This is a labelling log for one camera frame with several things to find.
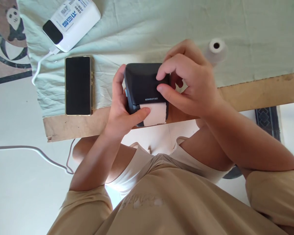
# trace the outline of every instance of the label paper roll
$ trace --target label paper roll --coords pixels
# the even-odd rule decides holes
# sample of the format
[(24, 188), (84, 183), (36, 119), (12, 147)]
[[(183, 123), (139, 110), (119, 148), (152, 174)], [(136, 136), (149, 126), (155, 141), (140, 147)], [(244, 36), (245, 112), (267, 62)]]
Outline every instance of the label paper roll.
[(140, 108), (150, 108), (150, 114), (144, 120), (144, 126), (166, 123), (167, 104), (165, 102), (140, 104), (139, 106)]
[(225, 42), (220, 38), (214, 38), (209, 42), (204, 55), (212, 66), (216, 66), (225, 60), (227, 52), (228, 48)]

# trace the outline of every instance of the sleeve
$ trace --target sleeve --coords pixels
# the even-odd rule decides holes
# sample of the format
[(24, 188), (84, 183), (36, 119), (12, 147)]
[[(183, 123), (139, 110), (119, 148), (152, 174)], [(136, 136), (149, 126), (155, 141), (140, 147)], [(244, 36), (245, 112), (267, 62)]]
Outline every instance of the sleeve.
[(104, 186), (85, 192), (69, 191), (48, 235), (94, 234), (111, 212)]
[(246, 191), (254, 210), (278, 226), (294, 228), (294, 171), (253, 171)]

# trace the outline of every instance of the cloth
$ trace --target cloth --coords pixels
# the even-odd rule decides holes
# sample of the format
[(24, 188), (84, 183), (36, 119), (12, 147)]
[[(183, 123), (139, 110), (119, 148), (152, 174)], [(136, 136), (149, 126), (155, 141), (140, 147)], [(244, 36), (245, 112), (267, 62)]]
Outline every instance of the cloth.
[(124, 197), (134, 188), (141, 178), (155, 169), (155, 167), (161, 165), (192, 172), (205, 177), (213, 183), (217, 183), (229, 172), (212, 169), (189, 155), (180, 147), (180, 144), (186, 139), (186, 137), (178, 137), (173, 152), (170, 155), (159, 153), (153, 156), (137, 142), (132, 144), (131, 147), (137, 147), (132, 160), (114, 181), (106, 185), (120, 192), (121, 196)]
[(112, 211), (104, 186), (67, 193), (53, 234), (265, 234), (294, 230), (294, 171), (252, 172), (251, 208), (204, 177), (174, 167), (145, 175)]
[[(48, 53), (42, 26), (63, 0), (17, 0), (30, 62)], [(111, 105), (112, 78), (121, 64), (162, 62), (165, 53), (190, 38), (205, 49), (213, 38), (228, 46), (215, 68), (218, 87), (294, 72), (294, 0), (94, 0), (101, 20), (69, 53), (52, 55), (36, 79), (44, 117), (65, 113), (64, 59), (92, 55), (94, 108)]]

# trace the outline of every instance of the floor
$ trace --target floor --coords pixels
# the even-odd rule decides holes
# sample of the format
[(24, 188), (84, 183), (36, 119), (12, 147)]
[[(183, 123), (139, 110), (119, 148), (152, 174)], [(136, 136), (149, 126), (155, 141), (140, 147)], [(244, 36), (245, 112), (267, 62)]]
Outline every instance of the floor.
[[(283, 142), (294, 154), (294, 104), (280, 106)], [(254, 111), (243, 112), (255, 121)], [(152, 153), (170, 153), (178, 136), (197, 131), (194, 121), (132, 130), (122, 143), (139, 142)], [(0, 146), (31, 145), (65, 164), (71, 140), (47, 143), (35, 87), (30, 78), (0, 84)], [(77, 165), (71, 160), (70, 166)], [(54, 222), (72, 176), (45, 162), (35, 152), (0, 152), (0, 235), (46, 234)], [(245, 179), (222, 179), (218, 186), (248, 204)], [(113, 207), (120, 195), (107, 188)]]

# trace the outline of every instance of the electrical cord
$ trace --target electrical cord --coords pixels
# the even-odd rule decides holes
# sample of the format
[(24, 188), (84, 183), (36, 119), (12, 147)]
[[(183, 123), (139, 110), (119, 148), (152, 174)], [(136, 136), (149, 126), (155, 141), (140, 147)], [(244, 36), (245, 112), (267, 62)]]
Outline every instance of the electrical cord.
[(32, 84), (34, 86), (35, 86), (35, 80), (40, 72), (41, 62), (44, 61), (46, 58), (48, 58), (51, 55), (58, 54), (59, 51), (60, 50), (55, 45), (53, 45), (52, 47), (49, 48), (49, 53), (38, 61), (36, 73), (34, 74), (34, 76), (32, 78)]
[(2, 151), (2, 150), (12, 150), (12, 149), (29, 149), (29, 150), (33, 150), (36, 153), (38, 153), (45, 161), (49, 162), (51, 165), (56, 166), (58, 168), (62, 168), (63, 170), (66, 171), (67, 174), (74, 175), (74, 171), (69, 167), (69, 160), (70, 160), (72, 146), (73, 146), (74, 141), (75, 141), (75, 139), (72, 141), (71, 146), (70, 146), (70, 151), (69, 151), (68, 159), (66, 161), (66, 166), (63, 166), (63, 165), (53, 161), (41, 149), (39, 149), (37, 147), (34, 147), (34, 146), (26, 146), (26, 145), (0, 146), (0, 151)]

